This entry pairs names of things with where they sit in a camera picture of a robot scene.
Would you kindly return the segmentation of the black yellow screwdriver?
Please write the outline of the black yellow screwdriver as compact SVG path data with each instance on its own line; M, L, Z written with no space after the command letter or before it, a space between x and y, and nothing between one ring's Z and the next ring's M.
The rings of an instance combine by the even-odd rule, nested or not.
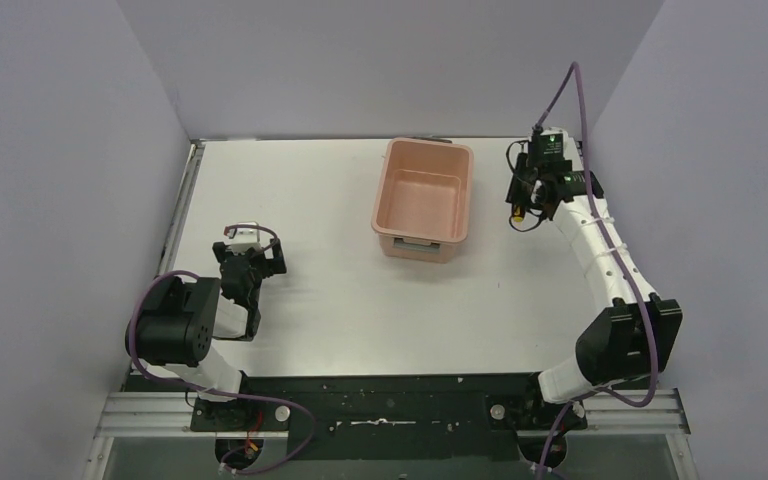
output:
M529 205L528 196L520 193L514 193L511 196L511 220L519 224L524 220Z

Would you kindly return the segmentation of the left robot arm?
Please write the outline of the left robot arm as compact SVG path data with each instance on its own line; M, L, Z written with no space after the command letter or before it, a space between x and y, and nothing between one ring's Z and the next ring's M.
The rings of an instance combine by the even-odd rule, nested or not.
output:
M258 333L260 293L265 279L287 271L281 243L256 236L227 239L212 246L216 277L182 271L156 278L139 301L125 334L135 364L173 373L197 396L195 414L226 429L254 425L260 414L247 399L244 372L213 347L215 340L250 342Z

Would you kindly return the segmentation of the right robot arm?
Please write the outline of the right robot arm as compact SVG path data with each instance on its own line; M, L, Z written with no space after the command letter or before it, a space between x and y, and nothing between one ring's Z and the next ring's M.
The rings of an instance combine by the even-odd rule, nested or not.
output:
M510 203L514 217L536 211L561 232L596 307L571 356L539 374L543 401L567 404L604 393L631 407L650 404L683 312L637 268L593 173L573 170L569 160L521 153Z

